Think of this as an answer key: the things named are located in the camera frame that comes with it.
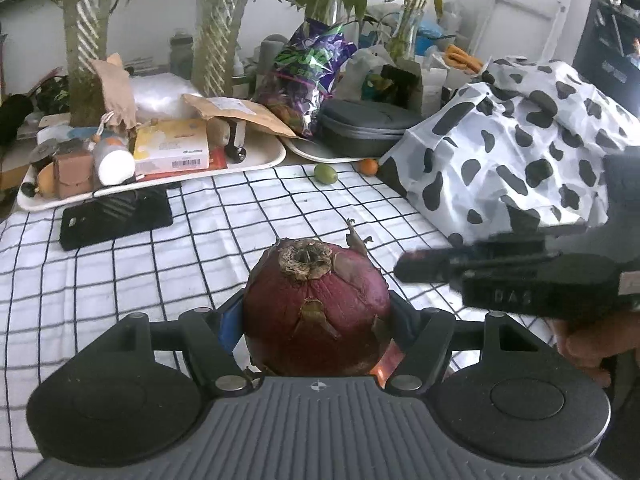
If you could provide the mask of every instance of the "small orange fruit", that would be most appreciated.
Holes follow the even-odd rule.
[[[376,173],[378,172],[378,163],[372,158],[365,158],[359,162],[358,170],[363,175],[376,176]]]

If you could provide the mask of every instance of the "white plate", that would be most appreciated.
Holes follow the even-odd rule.
[[[340,164],[342,162],[356,162],[363,160],[364,156],[339,156],[332,152],[328,147],[318,142],[306,139],[289,139],[289,137],[280,137],[284,145],[296,155],[308,158],[314,162],[325,162],[327,164]]]
[[[121,191],[128,191],[130,189],[140,189],[142,187],[158,186],[160,184],[169,184],[171,182],[180,182],[182,180],[191,180],[192,178],[201,178],[203,176],[213,176],[226,173],[239,173],[241,171],[253,171],[253,170],[266,170],[277,166],[283,160],[287,154],[284,146],[278,141],[278,138],[269,134],[262,134],[259,132],[247,131],[244,138],[244,147],[246,148],[246,158],[240,164],[231,164],[227,161],[229,167],[226,170],[211,170],[200,171],[198,173],[183,173],[175,176],[168,176],[165,178],[158,178],[155,180],[148,180],[146,182],[135,182],[133,184],[126,184],[124,186],[109,186],[103,187],[93,193],[83,193],[80,195],[70,196],[64,200],[57,198],[43,198],[36,195],[33,198],[29,198],[21,191],[18,192],[17,203],[18,206],[25,211],[43,211],[45,209],[52,209],[61,205],[73,204],[75,202],[82,202],[92,196],[105,196],[113,193],[120,193]],[[36,174],[33,168],[29,168],[29,171],[24,177],[23,182],[35,182]]]

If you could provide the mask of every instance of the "crosshair logo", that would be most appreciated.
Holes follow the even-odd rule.
[[[321,392],[322,390],[324,390],[325,388],[328,388],[329,386],[327,384],[324,384],[321,381],[316,381],[309,387],[315,392]]]

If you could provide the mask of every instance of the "checkered tablecloth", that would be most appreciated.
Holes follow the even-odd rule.
[[[313,166],[189,180],[168,191],[171,227],[68,253],[58,242],[62,208],[15,212],[0,224],[0,479],[20,478],[41,460],[25,418],[40,382],[131,312],[158,321],[220,306],[276,236],[344,246],[353,218],[360,236],[373,238],[370,257],[389,287],[415,308],[483,319],[447,285],[396,281],[392,269],[403,251],[447,246],[446,238],[378,179],[348,164],[335,168],[332,186],[313,178]],[[544,321],[518,320],[550,340]],[[246,348],[235,354],[247,359]],[[186,372],[179,353],[156,352],[156,359]],[[478,352],[462,352],[453,366],[477,360]]]

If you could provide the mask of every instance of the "smartphone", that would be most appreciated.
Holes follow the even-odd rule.
[[[73,251],[173,223],[164,187],[124,191],[66,208],[60,245],[65,251]]]

